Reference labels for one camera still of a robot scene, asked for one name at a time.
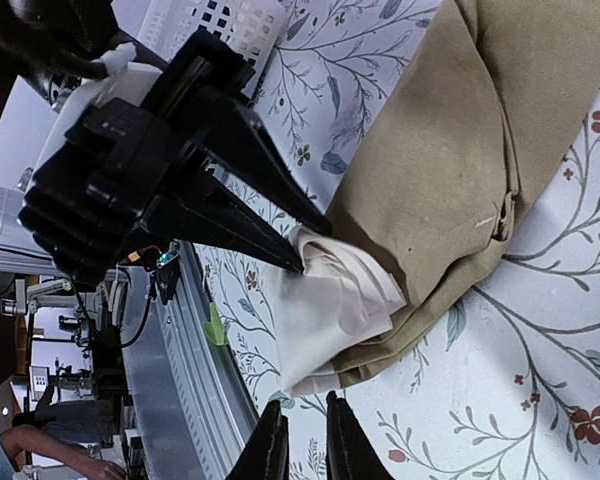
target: white cloth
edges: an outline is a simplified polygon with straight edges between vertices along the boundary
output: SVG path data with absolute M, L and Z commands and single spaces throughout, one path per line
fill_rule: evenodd
M 109 75 L 115 75 L 129 62 L 133 62 L 136 58 L 136 47 L 133 43 L 121 43 L 115 50 L 105 52 L 102 57 L 94 62 L 104 63 Z
M 296 227 L 289 240 L 304 274 L 268 266 L 262 288 L 272 302 L 280 385 L 291 396 L 339 388 L 329 360 L 391 330 L 406 302 L 393 277 L 364 251 Z

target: folded cloth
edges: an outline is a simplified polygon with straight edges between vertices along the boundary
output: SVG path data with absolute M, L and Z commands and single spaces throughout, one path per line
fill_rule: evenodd
M 412 349 L 495 268 L 600 86 L 600 0 L 444 0 L 328 210 L 409 305 L 333 359 L 339 386 Z
M 393 277 L 359 248 L 296 227 L 289 239 L 304 274 L 267 266 L 281 388 L 292 396 L 329 390 L 338 352 L 389 331 L 406 305 Z

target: lab equipment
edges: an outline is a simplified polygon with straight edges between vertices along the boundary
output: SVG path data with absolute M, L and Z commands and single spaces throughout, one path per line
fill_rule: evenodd
M 316 468 L 333 480 L 392 480 L 353 410 L 335 392 L 327 395 L 327 452 Z M 271 400 L 226 480 L 289 479 L 289 422 L 280 400 Z
M 125 42 L 134 43 L 139 61 L 166 65 L 120 30 L 111 0 L 0 0 L 0 118 L 17 76 L 56 108 L 80 85 L 82 79 L 64 68 L 50 68 L 55 48 L 58 65 L 90 69 L 91 60 Z
M 302 271 L 290 244 L 205 170 L 213 159 L 302 223 L 329 233 L 247 106 L 241 91 L 252 75 L 239 54 L 198 30 L 140 107 L 120 98 L 85 106 L 64 145 L 34 173 L 20 222 L 59 270 L 86 284 L 99 283 L 147 234 Z
M 94 324 L 98 330 L 105 330 L 109 324 L 117 326 L 124 315 L 128 283 L 124 279 L 113 281 L 110 293 L 99 285 L 95 292 L 80 294 L 83 303 L 93 306 Z M 0 299 L 0 313 L 5 316 L 35 315 L 41 308 L 74 308 L 76 317 L 72 321 L 61 318 L 60 325 L 66 329 L 83 331 L 76 336 L 78 346 L 84 346 L 89 318 L 81 312 L 82 307 L 76 301 L 75 294 L 69 294 L 73 285 L 69 280 L 56 279 L 42 282 L 39 285 L 27 286 L 24 279 L 15 280 L 15 299 Z

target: hand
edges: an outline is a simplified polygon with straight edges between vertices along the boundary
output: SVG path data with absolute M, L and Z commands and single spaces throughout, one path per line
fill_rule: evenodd
M 125 480 L 127 473 L 123 468 L 113 462 L 88 458 L 81 466 L 79 472 L 87 480 Z

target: table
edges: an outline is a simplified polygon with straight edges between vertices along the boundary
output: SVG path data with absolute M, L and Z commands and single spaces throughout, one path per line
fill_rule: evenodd
M 290 26 L 256 109 L 321 208 L 438 3 L 285 2 Z M 230 186 L 282 234 L 294 225 L 239 181 Z M 283 401 L 291 477 L 326 478 L 324 396 L 279 390 L 263 264 L 198 252 L 257 409 Z M 600 94 L 494 274 L 398 364 L 340 394 L 397 479 L 600 479 Z

